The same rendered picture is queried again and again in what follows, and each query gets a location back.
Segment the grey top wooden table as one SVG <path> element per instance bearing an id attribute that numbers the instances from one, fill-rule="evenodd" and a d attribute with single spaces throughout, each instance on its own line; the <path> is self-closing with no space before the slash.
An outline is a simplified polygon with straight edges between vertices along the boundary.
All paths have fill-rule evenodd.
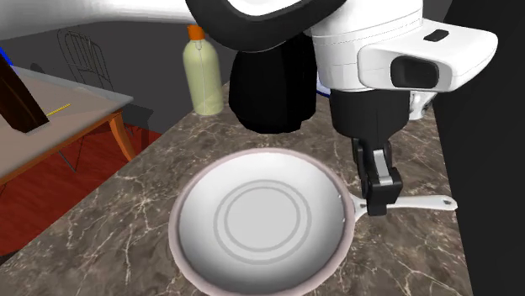
<path id="1" fill-rule="evenodd" d="M 44 160 L 74 140 L 110 122 L 127 159 L 135 153 L 125 137 L 122 108 L 132 102 L 128 95 L 103 90 L 37 71 L 14 67 L 44 113 L 70 103 L 49 117 L 49 122 L 28 133 L 19 132 L 0 116 L 0 185 Z"/>

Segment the tall black block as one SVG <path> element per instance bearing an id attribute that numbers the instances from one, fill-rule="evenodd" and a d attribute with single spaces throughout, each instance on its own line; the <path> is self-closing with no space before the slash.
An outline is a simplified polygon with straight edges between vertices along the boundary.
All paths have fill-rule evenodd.
<path id="1" fill-rule="evenodd" d="M 433 103 L 474 296 L 525 296 L 525 0 L 453 0 L 497 35 L 491 63 Z"/>

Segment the pale green bottle orange cap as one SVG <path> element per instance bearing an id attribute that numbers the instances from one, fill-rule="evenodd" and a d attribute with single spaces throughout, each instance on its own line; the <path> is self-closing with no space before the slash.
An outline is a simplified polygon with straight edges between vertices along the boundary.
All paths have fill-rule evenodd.
<path id="1" fill-rule="evenodd" d="M 218 114 L 224 108 L 218 54 L 201 27 L 190 24 L 187 30 L 183 67 L 194 111 L 203 116 Z"/>

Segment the dark brown wooden block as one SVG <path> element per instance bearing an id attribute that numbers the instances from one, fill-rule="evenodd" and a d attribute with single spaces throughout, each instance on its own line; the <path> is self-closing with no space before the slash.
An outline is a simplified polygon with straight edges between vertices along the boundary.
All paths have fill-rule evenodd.
<path id="1" fill-rule="evenodd" d="M 19 76 L 0 56 L 0 114 L 15 130 L 28 133 L 49 122 Z"/>

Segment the white frying pan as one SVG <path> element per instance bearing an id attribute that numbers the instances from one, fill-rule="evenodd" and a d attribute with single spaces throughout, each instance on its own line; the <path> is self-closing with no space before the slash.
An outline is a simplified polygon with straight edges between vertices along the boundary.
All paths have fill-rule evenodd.
<path id="1" fill-rule="evenodd" d="M 373 210 L 313 157 L 256 148 L 196 173 L 167 233 L 180 272 L 209 296 L 303 296 L 337 270 Z"/>

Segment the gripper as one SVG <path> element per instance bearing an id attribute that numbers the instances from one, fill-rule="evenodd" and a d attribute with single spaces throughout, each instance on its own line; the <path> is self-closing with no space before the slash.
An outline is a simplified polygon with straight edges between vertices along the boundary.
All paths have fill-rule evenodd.
<path id="1" fill-rule="evenodd" d="M 329 104 L 335 130 L 352 138 L 353 160 L 358 169 L 362 197 L 367 199 L 368 214 L 386 215 L 386 206 L 395 203 L 403 188 L 387 140 L 408 122 L 410 92 L 343 92 L 333 89 Z M 382 150 L 373 151 L 366 162 L 360 140 L 387 142 Z"/>

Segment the yellow stick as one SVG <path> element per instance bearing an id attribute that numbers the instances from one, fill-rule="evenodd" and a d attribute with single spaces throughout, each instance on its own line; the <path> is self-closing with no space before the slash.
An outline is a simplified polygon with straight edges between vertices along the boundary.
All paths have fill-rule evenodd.
<path id="1" fill-rule="evenodd" d="M 47 113 L 46 116 L 47 116 L 47 117 L 50 117 L 50 116 L 52 116 L 52 115 L 54 115 L 54 114 L 57 114 L 58 112 L 60 112 L 60 111 L 62 111 L 62 110 L 64 110 L 64 109 L 66 109 L 66 108 L 69 108 L 70 106 L 71 106 L 70 103 L 65 104 L 65 105 L 63 105 L 63 106 L 60 106 L 59 108 L 56 108 L 56 109 L 50 111 L 49 113 Z"/>

